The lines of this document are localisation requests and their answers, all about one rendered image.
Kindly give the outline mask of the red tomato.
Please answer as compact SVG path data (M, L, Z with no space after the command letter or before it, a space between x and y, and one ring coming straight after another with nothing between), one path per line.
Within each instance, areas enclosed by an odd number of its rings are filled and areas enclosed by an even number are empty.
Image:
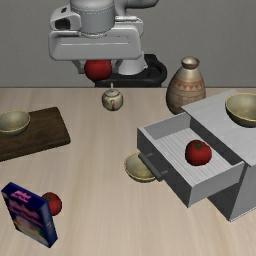
M48 201L50 212L52 216L58 215L62 210L62 201L58 195L53 192L47 192L42 197Z
M209 145L201 140L190 141L185 149L185 159L192 166L207 164L212 158L212 150Z
M108 79L112 73L110 60L87 60L84 65L85 75L92 81Z

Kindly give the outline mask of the small painted teapot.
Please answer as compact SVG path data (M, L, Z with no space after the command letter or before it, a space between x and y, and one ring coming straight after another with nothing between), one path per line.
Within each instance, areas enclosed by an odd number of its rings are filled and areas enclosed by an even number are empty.
M114 84L102 94L102 105L109 111L118 111L123 106L123 102L123 94L114 87Z

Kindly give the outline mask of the porcelain bowl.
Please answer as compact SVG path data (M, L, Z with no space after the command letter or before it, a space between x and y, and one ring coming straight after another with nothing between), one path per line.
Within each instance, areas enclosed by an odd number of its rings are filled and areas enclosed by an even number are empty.
M245 128L256 128L256 94L235 93L225 100L229 118Z
M125 159L124 169L137 182L147 183L155 180L155 176L139 158L139 151L133 152Z
M31 121L26 111L11 110L0 114L0 133L4 135L19 135L24 132Z

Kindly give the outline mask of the grey cabinet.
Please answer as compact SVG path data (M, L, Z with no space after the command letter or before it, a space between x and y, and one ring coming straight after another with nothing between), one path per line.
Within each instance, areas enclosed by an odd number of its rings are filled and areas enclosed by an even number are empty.
M199 135L231 163L241 163L238 180L209 200L229 221L256 209L256 128L234 123L225 110L227 91L188 104L183 109L199 123Z

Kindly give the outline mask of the brown patterned vase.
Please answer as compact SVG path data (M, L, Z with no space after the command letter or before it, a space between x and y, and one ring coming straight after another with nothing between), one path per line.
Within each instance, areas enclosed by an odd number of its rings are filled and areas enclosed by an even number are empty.
M183 106L206 97L199 64L199 59L193 56L181 59L181 67L172 77L166 91L166 105L173 114L181 113Z

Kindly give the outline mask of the blue carton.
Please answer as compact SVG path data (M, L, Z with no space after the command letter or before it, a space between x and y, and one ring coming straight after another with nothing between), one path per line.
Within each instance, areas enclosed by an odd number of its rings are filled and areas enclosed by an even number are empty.
M1 193L15 228L51 248L58 237L47 200L12 182Z

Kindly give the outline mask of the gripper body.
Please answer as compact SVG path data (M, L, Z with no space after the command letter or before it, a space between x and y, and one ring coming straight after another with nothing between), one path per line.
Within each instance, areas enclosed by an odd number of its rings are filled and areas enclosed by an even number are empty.
M142 55L143 21L121 17L100 37L83 36L80 31L52 31L49 54L56 61L138 59Z

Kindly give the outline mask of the open grey drawer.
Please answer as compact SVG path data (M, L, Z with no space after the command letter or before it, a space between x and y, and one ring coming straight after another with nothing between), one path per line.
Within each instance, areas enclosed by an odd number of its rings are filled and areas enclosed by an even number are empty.
M182 113L137 129L139 158L187 207L227 188L242 170L241 163L231 163L204 140L198 127L189 114ZM212 158L206 165L192 166L186 161L185 149L192 140L210 146Z

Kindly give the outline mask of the brown wooden cutting board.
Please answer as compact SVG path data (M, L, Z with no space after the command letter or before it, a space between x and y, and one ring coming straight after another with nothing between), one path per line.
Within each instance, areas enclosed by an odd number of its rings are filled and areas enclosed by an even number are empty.
M0 134L0 162L37 153L71 142L57 107L32 111L28 128L19 135Z

